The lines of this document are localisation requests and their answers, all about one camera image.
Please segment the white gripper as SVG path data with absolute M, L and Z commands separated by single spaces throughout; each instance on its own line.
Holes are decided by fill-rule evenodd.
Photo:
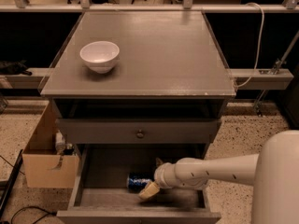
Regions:
M 161 189 L 171 189 L 178 185 L 175 175 L 175 165 L 172 163 L 164 163 L 160 158 L 155 159 L 156 167 L 154 180 L 150 181 L 138 194 L 142 200 L 148 200 L 156 195 Z

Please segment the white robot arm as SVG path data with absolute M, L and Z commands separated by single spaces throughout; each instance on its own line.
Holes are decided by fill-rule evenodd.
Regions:
M 162 163 L 140 192 L 147 200 L 160 189 L 200 189 L 208 180 L 253 187 L 251 224 L 299 224 L 299 131 L 277 133 L 261 152 L 200 160 L 182 158 Z

